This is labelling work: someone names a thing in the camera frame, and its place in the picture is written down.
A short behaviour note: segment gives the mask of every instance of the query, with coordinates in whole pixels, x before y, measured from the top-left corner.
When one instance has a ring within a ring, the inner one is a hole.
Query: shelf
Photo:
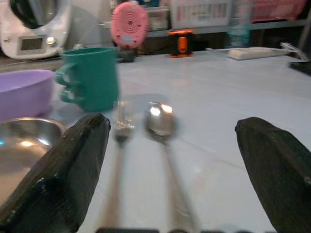
[[[251,24],[250,30],[262,30],[271,28],[290,28],[306,26],[308,21],[301,19],[297,21],[282,21],[282,22],[268,22],[268,23],[255,23]],[[218,26],[218,27],[202,27],[192,28],[196,34],[206,33],[225,33],[229,30],[229,26]],[[168,36],[170,30],[148,32],[147,37],[165,37]]]

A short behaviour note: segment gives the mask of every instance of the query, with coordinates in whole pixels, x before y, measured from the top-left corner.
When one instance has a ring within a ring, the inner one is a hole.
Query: gray wall
[[[72,23],[66,49],[74,44],[98,23],[110,21],[109,0],[72,0]],[[108,29],[96,27],[83,42],[86,46],[105,46],[111,44]]]

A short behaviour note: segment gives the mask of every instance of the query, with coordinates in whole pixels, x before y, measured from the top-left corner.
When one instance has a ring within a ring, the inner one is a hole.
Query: mug handle
[[[72,86],[66,86],[62,92],[60,93],[60,98],[63,102],[67,102],[67,103],[82,103],[85,98],[83,97],[78,97],[78,98],[70,98],[69,95],[73,92],[73,87]]]
[[[55,72],[55,80],[58,84],[64,85],[64,86],[71,86],[73,83],[67,82],[64,80],[64,76],[75,67],[74,63],[68,63],[65,64],[64,66],[60,67],[56,72]]]

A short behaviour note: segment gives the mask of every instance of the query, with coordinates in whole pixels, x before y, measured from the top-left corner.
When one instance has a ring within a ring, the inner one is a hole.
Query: table surface
[[[295,59],[286,56],[235,61],[204,51],[192,58],[157,55],[118,64],[121,96],[132,101],[136,130],[121,169],[117,145],[109,139],[79,233],[93,233],[112,220],[119,227],[161,233],[174,227],[163,149],[143,130],[150,101],[170,104],[178,118],[172,156],[201,228],[273,231],[250,183],[234,128],[239,119],[261,117],[311,148],[311,77],[287,68],[291,61]],[[61,88],[56,85],[50,117],[70,126],[85,113],[59,100]],[[111,112],[103,114],[111,119]]]

